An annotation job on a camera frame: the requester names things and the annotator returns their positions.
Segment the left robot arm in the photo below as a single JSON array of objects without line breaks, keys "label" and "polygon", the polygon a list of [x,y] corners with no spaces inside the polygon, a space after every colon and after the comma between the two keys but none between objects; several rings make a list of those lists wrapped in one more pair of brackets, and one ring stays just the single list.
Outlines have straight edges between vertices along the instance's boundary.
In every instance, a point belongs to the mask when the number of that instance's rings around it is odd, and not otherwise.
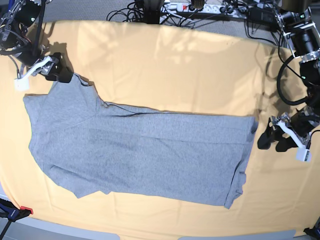
[{"label": "left robot arm", "polygon": [[[272,143],[276,143],[277,152],[286,152],[291,148],[309,149],[312,131],[320,124],[320,33],[312,19],[310,0],[274,0],[272,3],[280,36],[291,51],[291,56],[279,69],[277,93],[286,105],[305,106],[293,116],[287,113],[271,116],[257,141],[257,147],[267,150]],[[299,77],[307,92],[299,100],[287,99],[281,87],[283,73],[293,59],[300,59]]]}]

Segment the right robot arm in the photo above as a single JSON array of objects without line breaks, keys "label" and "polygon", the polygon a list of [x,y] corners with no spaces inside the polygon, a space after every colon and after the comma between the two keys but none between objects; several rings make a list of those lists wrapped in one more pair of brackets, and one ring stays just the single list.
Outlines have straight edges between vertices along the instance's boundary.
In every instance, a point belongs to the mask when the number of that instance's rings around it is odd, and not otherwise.
[{"label": "right robot arm", "polygon": [[46,55],[46,48],[40,45],[49,3],[49,0],[10,0],[7,12],[0,18],[0,54],[15,64],[14,84],[22,91],[29,88],[30,76],[40,74],[48,81],[69,83],[74,74],[66,66],[62,53]]}]

